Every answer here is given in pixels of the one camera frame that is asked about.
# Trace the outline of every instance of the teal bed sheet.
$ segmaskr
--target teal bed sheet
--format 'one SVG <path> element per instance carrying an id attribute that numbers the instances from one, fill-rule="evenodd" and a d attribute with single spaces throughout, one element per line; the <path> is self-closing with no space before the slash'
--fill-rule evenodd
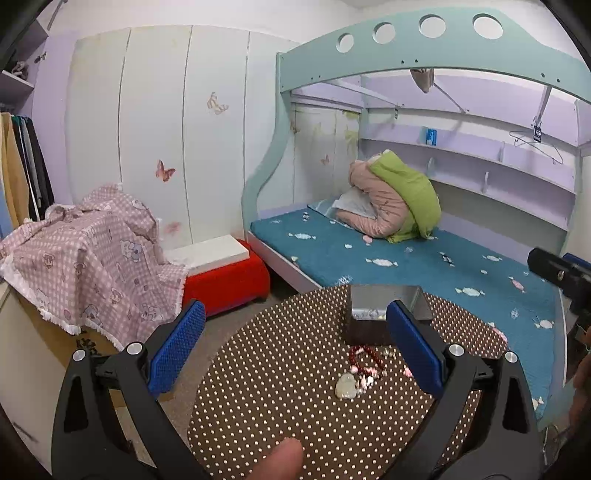
<path id="1" fill-rule="evenodd" d="M 258 220 L 251 231 L 323 287 L 420 285 L 494 326 L 519 355 L 541 416 L 554 361 L 554 287 L 526 265 L 439 229 L 430 240 L 368 244 L 310 208 Z"/>

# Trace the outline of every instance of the red stool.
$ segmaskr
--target red stool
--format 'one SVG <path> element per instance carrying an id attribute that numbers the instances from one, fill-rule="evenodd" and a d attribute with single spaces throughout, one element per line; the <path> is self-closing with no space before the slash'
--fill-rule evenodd
<path id="1" fill-rule="evenodd" d="M 183 306 L 191 299 L 205 305 L 208 317 L 244 305 L 256 299 L 266 299 L 271 291 L 271 277 L 263 260 L 251 246 L 250 258 L 209 272 L 187 277 L 183 294 Z"/>

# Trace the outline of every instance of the blue box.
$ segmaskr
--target blue box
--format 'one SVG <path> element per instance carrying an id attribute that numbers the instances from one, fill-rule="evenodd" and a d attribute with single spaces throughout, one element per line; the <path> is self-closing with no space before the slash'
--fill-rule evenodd
<path id="1" fill-rule="evenodd" d="M 427 145 L 432 147 L 437 145 L 437 130 L 427 129 Z"/>

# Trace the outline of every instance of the green blanket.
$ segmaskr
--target green blanket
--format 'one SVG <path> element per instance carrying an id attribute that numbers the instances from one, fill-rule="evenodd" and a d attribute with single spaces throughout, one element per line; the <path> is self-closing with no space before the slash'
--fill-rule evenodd
<path id="1" fill-rule="evenodd" d="M 390 150 L 386 150 L 369 169 L 396 190 L 410 209 L 402 228 L 389 236 L 388 241 L 398 243 L 418 236 L 429 237 L 441 219 L 439 199 L 429 179 L 406 166 Z"/>

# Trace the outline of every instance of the polka dot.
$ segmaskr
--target polka dot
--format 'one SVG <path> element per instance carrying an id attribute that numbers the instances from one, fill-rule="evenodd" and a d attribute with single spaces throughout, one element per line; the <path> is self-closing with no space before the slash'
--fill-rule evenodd
<path id="1" fill-rule="evenodd" d="M 353 401 L 334 397 L 336 380 L 349 369 L 342 340 L 347 296 L 347 287 L 335 287 L 292 297 L 219 349 L 197 390 L 188 432 L 193 453 L 214 479 L 248 476 L 271 447 L 293 436 L 304 447 L 300 480 L 377 480 L 411 440 L 433 400 L 403 375 L 406 364 L 394 347 L 385 359 L 387 377 Z M 504 353 L 488 325 L 426 297 L 445 342 L 489 358 Z M 365 353 L 359 361 L 371 363 Z M 480 392 L 470 393 L 440 465 L 457 456 L 479 401 Z"/>

